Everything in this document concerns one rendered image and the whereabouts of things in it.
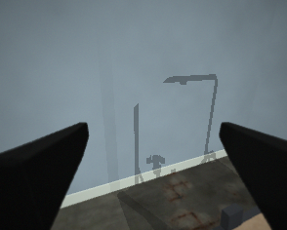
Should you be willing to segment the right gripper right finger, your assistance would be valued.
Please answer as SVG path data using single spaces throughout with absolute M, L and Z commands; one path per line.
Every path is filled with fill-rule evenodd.
M 219 137 L 271 230 L 287 230 L 287 140 L 230 122 Z

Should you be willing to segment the dark grey block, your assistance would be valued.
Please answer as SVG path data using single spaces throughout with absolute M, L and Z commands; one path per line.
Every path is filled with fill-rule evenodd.
M 222 209 L 221 226 L 225 230 L 233 230 L 242 224 L 243 211 L 237 204 Z

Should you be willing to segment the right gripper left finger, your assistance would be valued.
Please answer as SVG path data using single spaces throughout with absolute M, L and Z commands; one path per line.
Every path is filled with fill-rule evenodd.
M 80 122 L 0 153 L 0 230 L 51 230 L 88 139 Z

